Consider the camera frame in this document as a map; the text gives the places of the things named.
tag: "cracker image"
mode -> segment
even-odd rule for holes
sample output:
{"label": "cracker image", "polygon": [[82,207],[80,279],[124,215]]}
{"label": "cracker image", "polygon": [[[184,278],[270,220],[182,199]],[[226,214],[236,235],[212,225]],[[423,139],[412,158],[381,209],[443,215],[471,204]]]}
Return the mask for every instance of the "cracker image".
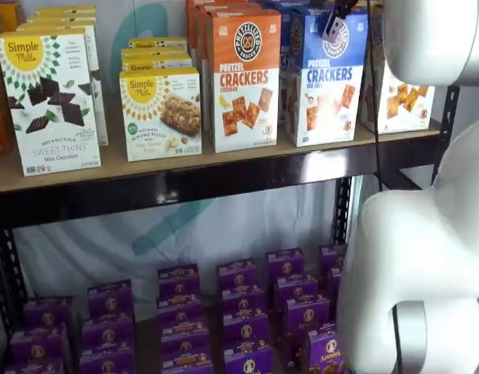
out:
{"label": "cracker image", "polygon": [[422,96],[422,97],[426,97],[426,95],[428,94],[428,89],[429,87],[428,86],[419,86],[419,94]]}
{"label": "cracker image", "polygon": [[250,101],[248,106],[248,113],[246,113],[246,120],[245,120],[245,124],[250,129],[253,129],[253,127],[255,127],[256,119],[258,118],[259,112],[260,112],[260,107],[258,105],[253,104]]}
{"label": "cracker image", "polygon": [[230,136],[238,133],[238,123],[236,122],[235,114],[233,111],[226,111],[222,114],[224,120],[224,132],[225,136]]}
{"label": "cracker image", "polygon": [[351,104],[351,99],[354,98],[355,94],[355,87],[351,86],[350,84],[347,84],[345,86],[345,91],[343,91],[343,96],[341,97],[341,105],[343,105],[345,108],[349,108]]}
{"label": "cracker image", "polygon": [[311,131],[317,126],[317,113],[319,112],[319,107],[310,107],[307,108],[307,130]]}
{"label": "cracker image", "polygon": [[163,102],[161,121],[185,135],[195,136],[201,129],[199,106],[177,95],[167,95]]}
{"label": "cracker image", "polygon": [[388,103],[386,105],[386,113],[388,115],[388,119],[396,117],[398,115],[398,107],[399,107],[398,96],[389,97]]}
{"label": "cracker image", "polygon": [[406,108],[408,111],[412,112],[412,110],[414,109],[414,106],[417,103],[418,98],[419,98],[419,91],[413,88],[412,90],[410,90],[409,96],[407,96],[407,99],[405,100],[403,107]]}
{"label": "cracker image", "polygon": [[268,88],[262,88],[262,93],[260,94],[260,100],[258,101],[258,106],[260,109],[262,109],[264,112],[269,111],[270,107],[270,99],[272,99],[272,90],[269,90]]}
{"label": "cracker image", "polygon": [[396,88],[396,92],[398,93],[396,96],[398,98],[398,104],[401,105],[405,103],[407,96],[409,95],[409,85],[406,83],[400,84]]}
{"label": "cracker image", "polygon": [[232,110],[236,121],[246,120],[246,99],[244,96],[232,100]]}

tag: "pretzelised logo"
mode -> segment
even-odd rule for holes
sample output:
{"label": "pretzelised logo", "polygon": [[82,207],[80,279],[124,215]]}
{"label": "pretzelised logo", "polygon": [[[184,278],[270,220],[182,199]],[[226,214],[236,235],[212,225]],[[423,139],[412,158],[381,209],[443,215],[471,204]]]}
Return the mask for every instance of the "pretzelised logo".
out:
{"label": "pretzelised logo", "polygon": [[239,26],[234,37],[236,55],[242,61],[253,61],[262,48],[262,34],[252,22],[245,22]]}

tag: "blue cracker box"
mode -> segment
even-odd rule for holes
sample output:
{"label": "blue cracker box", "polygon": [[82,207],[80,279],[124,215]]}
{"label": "blue cracker box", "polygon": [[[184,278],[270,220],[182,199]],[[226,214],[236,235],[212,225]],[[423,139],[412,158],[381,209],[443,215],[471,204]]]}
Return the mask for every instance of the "blue cracker box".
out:
{"label": "blue cracker box", "polygon": [[354,138],[368,23],[356,7],[334,43],[322,39],[333,5],[291,10],[288,135],[296,146]]}

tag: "brand logo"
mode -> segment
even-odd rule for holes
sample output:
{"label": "brand logo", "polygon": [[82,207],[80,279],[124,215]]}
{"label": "brand logo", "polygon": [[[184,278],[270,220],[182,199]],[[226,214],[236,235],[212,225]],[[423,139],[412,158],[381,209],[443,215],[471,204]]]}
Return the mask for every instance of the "brand logo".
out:
{"label": "brand logo", "polygon": [[240,25],[234,37],[234,48],[242,61],[253,61],[262,48],[260,29],[251,22]]}
{"label": "brand logo", "polygon": [[345,53],[345,51],[347,51],[349,42],[350,31],[348,30],[347,24],[343,23],[334,43],[323,41],[322,46],[324,47],[324,52],[328,55],[328,57],[339,58],[343,55],[343,53]]}
{"label": "brand logo", "polygon": [[301,32],[301,22],[298,18],[295,18],[291,24],[291,50],[295,55],[300,53],[302,45],[303,34]]}

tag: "shelf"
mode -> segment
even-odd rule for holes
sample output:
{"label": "shelf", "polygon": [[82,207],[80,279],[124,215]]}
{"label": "shelf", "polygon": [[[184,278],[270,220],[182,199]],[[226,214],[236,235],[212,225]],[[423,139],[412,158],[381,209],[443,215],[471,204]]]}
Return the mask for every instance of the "shelf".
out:
{"label": "shelf", "polygon": [[[92,217],[152,206],[321,182],[376,171],[374,135],[358,125],[354,141],[296,148],[282,133],[276,146],[155,161],[126,160],[123,126],[110,118],[102,167],[23,177],[17,147],[0,157],[0,228]],[[438,126],[380,136],[383,169],[432,164]]]}

